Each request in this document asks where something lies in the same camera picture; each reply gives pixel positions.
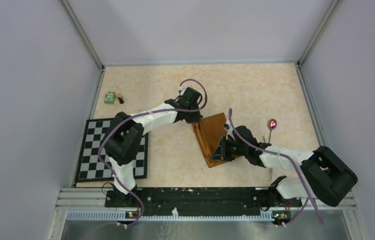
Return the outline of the brown satin napkin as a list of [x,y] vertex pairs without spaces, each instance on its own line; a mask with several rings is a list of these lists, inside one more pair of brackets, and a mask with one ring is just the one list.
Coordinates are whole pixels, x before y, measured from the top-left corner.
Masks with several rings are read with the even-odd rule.
[[226,137],[227,135],[227,131],[224,128],[226,121],[227,118],[222,112],[204,117],[199,122],[192,124],[193,132],[196,136],[203,158],[209,168],[217,167],[226,163],[226,161],[223,160],[211,159],[212,154],[215,153],[220,144],[221,137]]

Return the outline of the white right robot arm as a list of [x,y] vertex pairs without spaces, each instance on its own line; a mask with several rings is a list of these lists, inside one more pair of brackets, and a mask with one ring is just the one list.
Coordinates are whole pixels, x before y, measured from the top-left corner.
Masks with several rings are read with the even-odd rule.
[[313,197],[336,207],[357,184],[357,175],[327,146],[316,150],[292,150],[271,143],[257,142],[244,125],[224,126],[227,135],[220,138],[211,155],[213,161],[233,161],[245,157],[253,166],[278,168],[296,175],[276,180],[269,201],[282,206],[289,199]]

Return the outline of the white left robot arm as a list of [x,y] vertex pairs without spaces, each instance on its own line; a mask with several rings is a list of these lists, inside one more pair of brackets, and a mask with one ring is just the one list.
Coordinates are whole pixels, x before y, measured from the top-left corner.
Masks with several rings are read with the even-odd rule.
[[110,161],[111,175],[114,178],[116,199],[124,207],[136,200],[136,187],[132,162],[136,159],[145,134],[164,125],[185,121],[188,124],[202,119],[201,102],[203,96],[193,87],[182,87],[175,99],[165,100],[160,105],[136,114],[119,112],[112,119],[101,141],[99,152],[104,152]]

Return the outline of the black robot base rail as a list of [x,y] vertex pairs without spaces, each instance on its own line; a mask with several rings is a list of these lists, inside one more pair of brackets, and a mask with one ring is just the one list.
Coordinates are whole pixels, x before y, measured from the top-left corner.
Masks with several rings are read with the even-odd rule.
[[145,217],[168,216],[173,210],[181,217],[259,216],[271,208],[302,206],[300,199],[284,199],[274,187],[142,187],[134,193],[109,190],[104,205],[143,210]]

